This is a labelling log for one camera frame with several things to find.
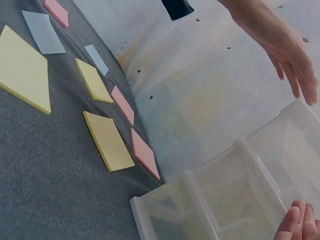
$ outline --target gray fabric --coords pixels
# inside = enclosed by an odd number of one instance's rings
[[[71,0],[59,2],[69,11],[70,28],[50,16],[66,49],[45,56],[51,115],[0,89],[0,239],[138,240],[129,199],[163,180],[157,182],[136,160],[133,168],[107,171],[82,111],[113,118],[132,155],[130,125],[115,104],[90,97],[75,64],[77,57],[93,65],[84,46],[94,44],[110,68],[100,75],[108,91],[117,84],[137,108],[110,51]],[[8,24],[37,48],[21,10],[47,13],[43,0],[0,0],[0,31]],[[138,114],[134,128],[146,139]]]

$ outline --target white backdrop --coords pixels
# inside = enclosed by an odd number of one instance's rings
[[[294,100],[264,51],[216,0],[189,0],[194,12],[175,21],[160,0],[74,2],[120,62],[167,180],[212,159]],[[319,0],[267,2],[308,38],[317,70]]]

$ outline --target clear plastic container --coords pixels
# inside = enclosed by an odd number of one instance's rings
[[[301,101],[209,163],[131,200],[142,240],[269,240],[295,199],[320,217],[320,121]]]

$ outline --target fingertip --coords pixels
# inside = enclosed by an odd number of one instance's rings
[[[300,208],[298,206],[292,206],[289,208],[287,212],[288,218],[294,222],[297,220],[300,216]]]
[[[311,77],[310,84],[314,87],[317,87],[319,85],[319,80],[317,74],[313,73]]]
[[[296,199],[292,202],[291,207],[306,207],[306,202],[303,199]]]

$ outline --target finger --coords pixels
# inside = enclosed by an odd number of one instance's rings
[[[318,232],[314,215],[314,208],[311,204],[305,204],[304,218],[302,224],[302,240],[307,240]]]
[[[296,225],[300,216],[300,210],[296,206],[290,207],[278,230],[274,236],[274,240],[291,240],[291,237],[296,229]]]
[[[301,199],[294,200],[291,207],[298,207],[300,211],[300,215],[296,224],[296,227],[294,229],[292,240],[301,240],[302,239],[302,228],[304,223],[304,217],[305,217],[305,209],[306,209],[306,203],[305,201]]]
[[[316,226],[316,230],[318,231],[318,233],[320,233],[320,220],[315,220],[315,226]]]
[[[307,240],[320,240],[320,233],[313,235],[312,237],[308,238]]]
[[[293,93],[293,96],[295,98],[299,98],[300,96],[300,89],[299,89],[299,83],[297,81],[297,78],[294,74],[294,71],[291,67],[291,65],[287,62],[282,62],[281,63],[281,66],[285,72],[285,75],[286,75],[286,78],[288,79],[289,81],[289,84],[291,86],[291,89],[292,89],[292,93]]]
[[[317,87],[319,84],[317,75],[315,74],[314,67],[310,57],[308,57],[304,47],[298,46],[292,49],[292,60],[299,70],[302,77],[306,80],[307,85]]]
[[[306,81],[303,79],[296,66],[293,66],[292,69],[300,85],[305,102],[310,106],[313,105],[313,103],[317,102],[317,90],[313,89],[311,86],[307,86]]]
[[[269,56],[275,70],[276,70],[276,73],[278,74],[278,77],[283,80],[285,78],[285,73],[284,73],[284,70],[282,69],[282,66],[280,64],[280,62],[278,61],[278,59],[272,55],[272,54],[268,54],[267,55]]]

